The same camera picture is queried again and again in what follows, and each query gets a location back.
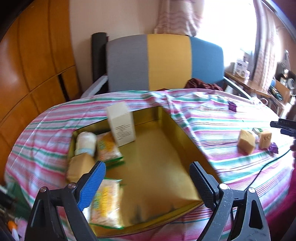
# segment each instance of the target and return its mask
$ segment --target striped curtain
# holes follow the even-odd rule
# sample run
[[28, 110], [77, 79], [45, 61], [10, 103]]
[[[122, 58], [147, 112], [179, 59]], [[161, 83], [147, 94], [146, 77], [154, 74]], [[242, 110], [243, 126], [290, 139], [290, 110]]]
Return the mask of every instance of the striped curtain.
[[200, 28], [204, 0], [162, 0], [155, 34], [195, 37]]
[[257, 64], [254, 70], [253, 81], [268, 91], [275, 73], [275, 36], [276, 26], [273, 13], [261, 2], [254, 0], [257, 18], [260, 19], [260, 48], [258, 52]]

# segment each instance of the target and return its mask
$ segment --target finger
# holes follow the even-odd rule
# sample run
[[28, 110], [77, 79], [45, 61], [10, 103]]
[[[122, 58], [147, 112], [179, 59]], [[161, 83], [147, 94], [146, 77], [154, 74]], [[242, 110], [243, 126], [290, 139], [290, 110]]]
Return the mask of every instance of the finger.
[[290, 146], [290, 150], [291, 150], [291, 151], [296, 151], [296, 145], [292, 145], [292, 146]]

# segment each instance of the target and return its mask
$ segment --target gold box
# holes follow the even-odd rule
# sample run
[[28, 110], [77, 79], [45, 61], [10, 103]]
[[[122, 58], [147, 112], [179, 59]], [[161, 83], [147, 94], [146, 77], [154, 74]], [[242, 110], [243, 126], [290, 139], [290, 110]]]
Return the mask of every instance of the gold box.
[[[133, 112], [136, 140], [119, 147], [123, 165], [108, 169], [107, 178], [122, 179], [120, 205], [124, 229], [91, 225], [106, 238], [150, 230], [172, 222], [203, 204], [189, 176], [198, 161], [221, 182], [203, 154], [162, 107]], [[109, 131], [107, 119], [73, 132], [68, 158], [74, 156], [76, 138], [84, 131]]]

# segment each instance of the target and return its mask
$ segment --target yellow sponge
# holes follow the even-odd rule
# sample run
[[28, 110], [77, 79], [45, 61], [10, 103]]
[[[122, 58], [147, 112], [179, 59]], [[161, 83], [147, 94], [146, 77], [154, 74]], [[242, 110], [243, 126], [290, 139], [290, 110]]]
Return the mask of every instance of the yellow sponge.
[[263, 131], [260, 133], [259, 137], [260, 137], [259, 148], [260, 149], [268, 148], [271, 144], [271, 132]]
[[255, 137], [250, 132], [241, 130], [237, 146], [249, 155], [255, 149]]
[[88, 173], [92, 169], [95, 163], [94, 158], [88, 153], [72, 157], [67, 172], [68, 181], [76, 183], [83, 174]]

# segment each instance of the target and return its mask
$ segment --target sofa backrest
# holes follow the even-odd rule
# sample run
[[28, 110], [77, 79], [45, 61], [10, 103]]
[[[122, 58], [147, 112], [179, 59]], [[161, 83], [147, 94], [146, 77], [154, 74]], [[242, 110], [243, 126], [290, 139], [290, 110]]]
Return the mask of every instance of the sofa backrest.
[[143, 34], [107, 44], [109, 91], [183, 88], [191, 78], [217, 83], [224, 76], [222, 48], [198, 38]]

